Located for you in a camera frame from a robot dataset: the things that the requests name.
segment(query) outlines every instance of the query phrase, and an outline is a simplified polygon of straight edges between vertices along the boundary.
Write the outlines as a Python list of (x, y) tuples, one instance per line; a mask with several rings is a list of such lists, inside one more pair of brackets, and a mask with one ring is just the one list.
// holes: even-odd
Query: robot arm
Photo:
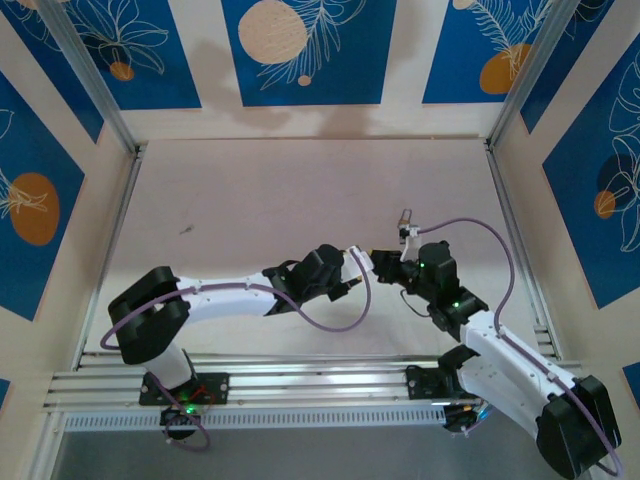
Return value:
[[(301, 262), (284, 262), (241, 278), (178, 278), (171, 268), (157, 267), (108, 309), (114, 325), (134, 314), (115, 332), (124, 362), (144, 366), (170, 391), (189, 393), (196, 374), (186, 353), (173, 341), (182, 327), (220, 317), (293, 311), (284, 296), (298, 307), (320, 295), (334, 301), (362, 281), (363, 271), (372, 269), (371, 259), (358, 247), (341, 252), (331, 245), (321, 245)], [(161, 296), (170, 298), (135, 315), (137, 309)]]
[[(577, 478), (607, 451), (575, 403), (553, 382), (559, 379), (587, 406), (609, 442), (620, 445), (605, 387), (594, 377), (574, 378), (506, 327), (500, 325), (496, 332), (488, 306), (460, 285), (446, 242), (422, 246), (414, 239), (407, 242), (404, 254), (373, 251), (370, 256), (357, 247), (341, 252), (322, 245), (301, 262), (285, 262), (231, 280), (178, 278), (169, 267), (158, 267), (116, 298), (109, 313), (114, 325), (121, 324), (114, 329), (125, 363), (144, 365), (174, 397), (191, 399), (201, 388), (203, 375), (194, 371), (186, 352), (173, 341), (185, 324), (221, 316), (286, 313), (320, 295), (333, 301), (346, 295), (368, 271), (380, 283), (400, 284), (408, 294), (429, 302), (434, 324), (462, 343), (441, 357), (437, 369), (407, 369), (411, 399), (480, 397), (534, 437), (540, 453), (558, 473)], [(159, 297), (166, 298), (160, 308), (147, 307)], [(544, 363), (546, 372), (532, 361)], [(145, 380), (143, 391), (147, 387), (153, 384)], [(160, 402), (157, 405), (167, 405), (157, 391), (153, 396)], [(464, 431), (479, 421), (470, 413), (466, 422), (447, 427)]]

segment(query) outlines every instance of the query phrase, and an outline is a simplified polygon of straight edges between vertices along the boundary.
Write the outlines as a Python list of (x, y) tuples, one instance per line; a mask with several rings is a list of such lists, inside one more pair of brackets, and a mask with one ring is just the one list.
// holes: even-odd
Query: flower line drawing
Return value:
[[(11, 11), (29, 34), (59, 51), (36, 10), (17, 0), (3, 1), (13, 5)], [(164, 73), (154, 48), (168, 40), (169, 31), (140, 20), (138, 0), (70, 0), (62, 6), (98, 68), (121, 81), (133, 79), (134, 66)]]
[(366, 2), (261, 0), (254, 4), (240, 20), (238, 33), (245, 51), (263, 66), (258, 73), (264, 78), (260, 90), (280, 81), (310, 85), (333, 52), (340, 52), (339, 27), (358, 16)]
[(3, 0), (11, 13), (22, 23), (25, 30), (36, 40), (44, 43), (51, 50), (60, 52), (58, 44), (51, 36), (51, 32), (46, 27), (42, 18), (34, 8), (25, 4), (24, 0)]
[(609, 218), (620, 213), (620, 251), (640, 247), (640, 51), (627, 67), (609, 115), (614, 134), (616, 173), (596, 197), (596, 213)]
[[(0, 140), (9, 132), (13, 115), (14, 112), (11, 110), (0, 109)], [(23, 192), (13, 185), (0, 169), (0, 219), (5, 218), (14, 209), (16, 213), (20, 213), (21, 207), (46, 212), (47, 207), (43, 205), (46, 198), (46, 193), (33, 196)]]

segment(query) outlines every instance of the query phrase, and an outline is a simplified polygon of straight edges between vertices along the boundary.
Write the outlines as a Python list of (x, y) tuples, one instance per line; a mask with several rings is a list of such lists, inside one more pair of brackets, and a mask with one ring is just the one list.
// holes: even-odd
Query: white line drawing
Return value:
[[(3, 1), (17, 4), (19, 0)], [(19, 8), (11, 11), (29, 34), (59, 51), (37, 11), (17, 5)], [(108, 69), (115, 78), (132, 80), (134, 66), (164, 74), (164, 62), (154, 48), (168, 40), (169, 31), (139, 20), (138, 0), (71, 0), (63, 5), (96, 64)]]
[[(14, 112), (11, 110), (0, 109), (0, 140), (4, 138), (11, 128), (13, 115)], [(47, 207), (42, 205), (46, 198), (46, 193), (34, 196), (16, 188), (0, 169), (0, 219), (6, 217), (13, 209), (15, 209), (16, 213), (20, 213), (20, 207), (46, 212)]]
[(238, 25), (247, 54), (262, 63), (260, 90), (297, 80), (308, 86), (332, 51), (340, 52), (338, 27), (353, 20), (367, 0), (260, 0)]
[(611, 2), (611, 0), (582, 0), (564, 29), (564, 33), (566, 33), (571, 40), (575, 40), (578, 24), (582, 22), (597, 22), (600, 17), (604, 15), (605, 7), (609, 2)]
[(524, 62), (527, 42), (542, 26), (553, 2), (540, 0), (538, 6), (534, 7), (533, 0), (529, 0), (529, 5), (520, 16), (513, 12), (511, 0), (453, 0), (453, 6), (475, 14), (480, 33), (491, 40), (494, 50), (502, 58), (508, 59), (509, 76), (513, 80)]
[(22, 26), (36, 40), (44, 43), (51, 50), (59, 52), (58, 44), (51, 36), (42, 18), (31, 2), (25, 0), (2, 0), (13, 15), (22, 23)]
[(620, 251), (640, 247), (640, 51), (627, 67), (609, 115), (611, 144), (618, 171), (596, 199), (596, 213), (608, 218), (621, 213)]

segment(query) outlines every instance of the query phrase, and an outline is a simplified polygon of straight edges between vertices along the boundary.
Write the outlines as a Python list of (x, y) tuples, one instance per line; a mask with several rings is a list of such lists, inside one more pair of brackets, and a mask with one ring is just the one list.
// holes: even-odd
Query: white tabletop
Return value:
[[(322, 243), (400, 249), (404, 208), (427, 227), (475, 217), (506, 236), (481, 140), (180, 140), (150, 142), (115, 248), (85, 351), (100, 351), (107, 305), (146, 272), (169, 265), (178, 276), (243, 276), (302, 259)], [(498, 242), (459, 224), (429, 235), (446, 239), (464, 286), (495, 309), (508, 284)], [(425, 354), (455, 341), (412, 313), (400, 288), (373, 283), (368, 318), (355, 330), (317, 330), (296, 314), (234, 317), (183, 329), (192, 353)], [(331, 326), (361, 312), (364, 287), (335, 303), (303, 309)], [(416, 307), (424, 302), (411, 297)], [(535, 344), (534, 316), (520, 279), (504, 323)]]

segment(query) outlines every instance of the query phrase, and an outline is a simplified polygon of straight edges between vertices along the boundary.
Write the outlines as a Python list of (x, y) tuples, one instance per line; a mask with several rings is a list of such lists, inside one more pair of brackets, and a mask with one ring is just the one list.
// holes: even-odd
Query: enclosure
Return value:
[[(442, 402), (411, 399), (405, 369), (459, 342), (374, 275), (349, 331), (295, 312), (181, 329), (197, 372), (230, 375), (204, 454), (163, 441), (145, 369), (101, 346), (157, 266), (402, 250), (410, 209), (506, 239), (501, 321), (605, 384), (640, 478), (636, 3), (0, 0), (0, 477), (561, 478), (508, 416), (452, 435)], [(441, 240), (495, 310), (500, 243), (470, 222)], [(303, 310), (340, 330), (369, 300)]]

